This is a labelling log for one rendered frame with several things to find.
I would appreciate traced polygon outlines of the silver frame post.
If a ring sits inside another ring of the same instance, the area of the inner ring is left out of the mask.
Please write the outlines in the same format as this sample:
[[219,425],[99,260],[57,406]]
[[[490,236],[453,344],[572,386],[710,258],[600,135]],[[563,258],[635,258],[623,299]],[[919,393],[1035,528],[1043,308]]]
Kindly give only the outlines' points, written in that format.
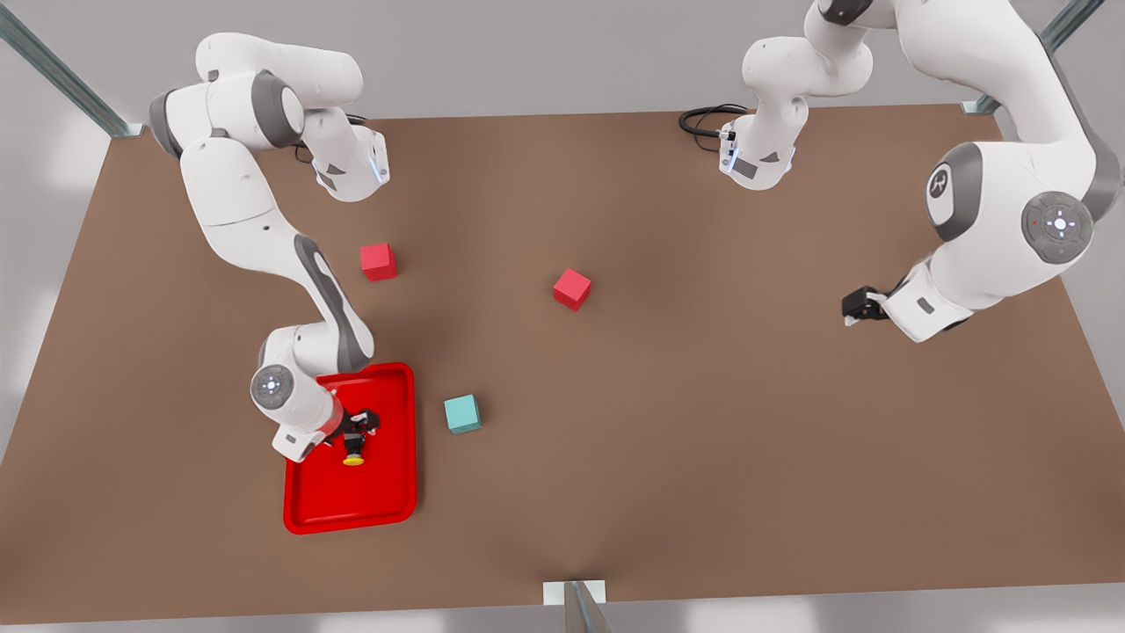
[[[1054,54],[1106,0],[1068,0],[1068,3],[1038,31],[1038,40],[1046,52]],[[1001,106],[994,97],[981,94],[976,100],[961,102],[968,116],[988,116]]]
[[0,0],[0,39],[112,139],[136,139],[142,135],[143,124],[123,120],[3,0]]
[[606,582],[598,580],[542,584],[543,605],[562,605],[565,633],[613,633],[601,605],[606,604]]

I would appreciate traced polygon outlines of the red rectangular tray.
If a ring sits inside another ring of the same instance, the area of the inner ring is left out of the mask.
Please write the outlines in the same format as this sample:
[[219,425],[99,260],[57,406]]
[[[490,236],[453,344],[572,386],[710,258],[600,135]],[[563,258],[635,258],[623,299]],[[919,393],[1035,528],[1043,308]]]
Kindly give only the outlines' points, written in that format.
[[377,413],[381,427],[366,441],[360,465],[345,465],[342,441],[287,463],[284,524],[294,535],[372,528],[410,518],[417,507],[417,399],[405,363],[370,365],[351,376],[322,376],[346,412]]

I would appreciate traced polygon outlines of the red cube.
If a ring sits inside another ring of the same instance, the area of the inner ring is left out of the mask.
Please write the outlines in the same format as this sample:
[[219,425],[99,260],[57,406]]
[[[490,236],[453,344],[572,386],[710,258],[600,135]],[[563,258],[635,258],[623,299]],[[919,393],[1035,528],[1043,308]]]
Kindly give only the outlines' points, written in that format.
[[552,287],[554,299],[572,311],[578,311],[586,301],[592,289],[590,278],[567,268]]
[[372,282],[398,275],[396,255],[387,242],[361,247],[360,264],[363,275]]

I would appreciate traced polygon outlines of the teal cube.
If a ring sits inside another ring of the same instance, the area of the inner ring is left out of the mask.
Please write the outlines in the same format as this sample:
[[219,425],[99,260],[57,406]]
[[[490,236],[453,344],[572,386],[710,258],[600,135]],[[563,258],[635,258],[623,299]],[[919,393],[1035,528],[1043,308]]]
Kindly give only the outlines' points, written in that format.
[[482,429],[482,412],[474,394],[446,400],[446,427],[454,435]]

